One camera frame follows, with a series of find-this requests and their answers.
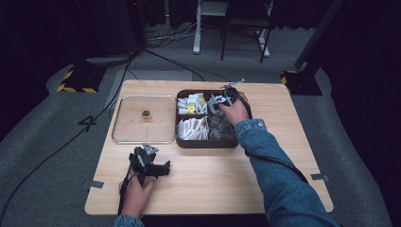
person's left hand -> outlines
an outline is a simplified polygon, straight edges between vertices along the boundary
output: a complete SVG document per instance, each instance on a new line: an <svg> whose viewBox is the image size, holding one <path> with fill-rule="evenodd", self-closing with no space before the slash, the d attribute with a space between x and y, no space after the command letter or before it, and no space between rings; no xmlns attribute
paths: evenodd
<svg viewBox="0 0 401 227"><path fill-rule="evenodd" d="M133 176L127 187L121 215L129 215L136 218L141 218L141 213L148 204L148 199L153 191L155 183L156 178L152 177L146 186L142 187L142 185L139 183L138 176Z"/></svg>

person's right hand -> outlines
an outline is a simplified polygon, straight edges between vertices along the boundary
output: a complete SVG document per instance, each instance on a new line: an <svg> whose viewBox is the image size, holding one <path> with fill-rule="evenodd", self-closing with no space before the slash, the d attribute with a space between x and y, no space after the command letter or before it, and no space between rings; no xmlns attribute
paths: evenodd
<svg viewBox="0 0 401 227"><path fill-rule="evenodd" d="M244 98L245 101L248 102L248 99L245 97L245 94L239 92L239 95ZM247 109L239 98L236 99L235 103L232 106L226 106L224 104L218 105L220 109L224 112L227 117L227 120L235 126L238 122L249 119Z"/></svg>

chair leg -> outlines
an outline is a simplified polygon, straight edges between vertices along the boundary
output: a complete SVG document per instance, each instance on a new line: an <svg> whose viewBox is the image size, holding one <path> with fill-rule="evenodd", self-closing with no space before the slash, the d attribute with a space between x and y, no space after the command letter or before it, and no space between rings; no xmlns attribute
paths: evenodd
<svg viewBox="0 0 401 227"><path fill-rule="evenodd" d="M224 26L224 28L223 28L223 47L221 48L221 58L220 58L221 61L223 61L223 58L224 58L226 36L227 36L227 26Z"/></svg>
<svg viewBox="0 0 401 227"><path fill-rule="evenodd" d="M263 45L262 57L260 58L260 62L263 62L263 59L265 58L265 51L266 51L266 48L268 47L268 40L269 40L270 32L271 32L271 28L269 27L268 34L266 35L266 39L265 39L265 44Z"/></svg>

chair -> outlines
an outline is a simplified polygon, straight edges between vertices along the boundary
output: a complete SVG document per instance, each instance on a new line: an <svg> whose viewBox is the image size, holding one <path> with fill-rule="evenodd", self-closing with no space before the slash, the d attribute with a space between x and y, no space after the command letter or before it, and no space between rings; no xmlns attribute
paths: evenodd
<svg viewBox="0 0 401 227"><path fill-rule="evenodd" d="M274 28L270 22L268 12L268 2L266 0L229 0L227 4L224 25L222 29L223 46L221 49L221 60L224 58L224 50L226 43L249 44L250 42L227 41L227 30L259 30L258 37L263 35L263 30L268 31L265 42L260 43L256 39L258 45L263 44L262 56L260 62L264 59L264 53L267 47L270 31Z"/></svg>

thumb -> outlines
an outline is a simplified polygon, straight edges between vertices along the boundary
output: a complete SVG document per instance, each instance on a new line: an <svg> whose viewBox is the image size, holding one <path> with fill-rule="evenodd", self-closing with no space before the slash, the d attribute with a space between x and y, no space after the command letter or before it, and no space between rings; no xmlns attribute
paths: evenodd
<svg viewBox="0 0 401 227"><path fill-rule="evenodd" d="M144 188L144 192L150 195L150 193L153 191L154 185L156 184L156 178L152 177L148 184Z"/></svg>

